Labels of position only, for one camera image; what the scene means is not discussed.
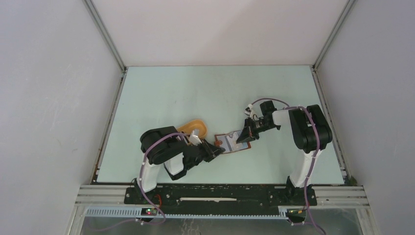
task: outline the black base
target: black base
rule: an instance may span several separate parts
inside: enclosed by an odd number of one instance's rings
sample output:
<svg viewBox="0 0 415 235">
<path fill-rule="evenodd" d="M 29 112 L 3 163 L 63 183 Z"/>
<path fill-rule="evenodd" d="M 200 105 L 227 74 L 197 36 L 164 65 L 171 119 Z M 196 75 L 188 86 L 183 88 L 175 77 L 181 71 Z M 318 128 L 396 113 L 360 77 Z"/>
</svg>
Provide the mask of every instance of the black base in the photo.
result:
<svg viewBox="0 0 415 235">
<path fill-rule="evenodd" d="M 127 188 L 125 204 L 148 204 L 139 188 Z M 278 206 L 304 206 L 303 200 L 289 200 L 281 185 L 205 185 L 205 184 L 158 184 L 146 193 L 153 203 L 159 204 L 167 214 L 196 215 L 279 215 Z M 236 201 L 181 201 L 183 197 L 235 198 Z M 310 198 L 311 206 L 317 200 Z"/>
</svg>

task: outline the gray wall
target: gray wall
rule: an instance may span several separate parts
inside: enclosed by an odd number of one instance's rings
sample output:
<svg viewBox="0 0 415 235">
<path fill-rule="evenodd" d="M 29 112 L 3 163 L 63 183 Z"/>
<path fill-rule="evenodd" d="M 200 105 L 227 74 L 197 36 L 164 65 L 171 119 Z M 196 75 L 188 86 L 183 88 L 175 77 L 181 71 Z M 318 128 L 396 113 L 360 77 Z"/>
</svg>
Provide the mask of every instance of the gray wall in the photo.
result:
<svg viewBox="0 0 415 235">
<path fill-rule="evenodd" d="M 319 69 L 382 234 L 413 234 L 415 1 L 358 1 Z"/>
<path fill-rule="evenodd" d="M 120 70 L 81 0 L 0 8 L 0 234 L 63 234 Z"/>
</svg>

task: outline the light green tabletop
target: light green tabletop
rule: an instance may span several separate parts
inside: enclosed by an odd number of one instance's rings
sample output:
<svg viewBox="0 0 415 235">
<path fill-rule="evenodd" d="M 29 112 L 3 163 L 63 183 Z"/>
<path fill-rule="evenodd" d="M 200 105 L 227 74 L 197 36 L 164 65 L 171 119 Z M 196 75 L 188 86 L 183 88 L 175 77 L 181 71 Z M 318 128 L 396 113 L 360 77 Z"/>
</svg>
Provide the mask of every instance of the light green tabletop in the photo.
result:
<svg viewBox="0 0 415 235">
<path fill-rule="evenodd" d="M 242 129 L 244 109 L 263 97 L 292 106 L 320 104 L 308 66 L 129 67 L 97 181 L 129 183 L 138 177 L 145 131 L 202 119 L 213 143 L 215 134 Z M 261 113 L 259 103 L 254 109 Z M 298 155 L 290 127 L 260 133 L 251 146 L 203 162 L 174 182 L 285 184 Z M 173 181 L 162 169 L 158 182 Z M 343 183 L 332 144 L 320 155 L 311 183 Z"/>
</svg>

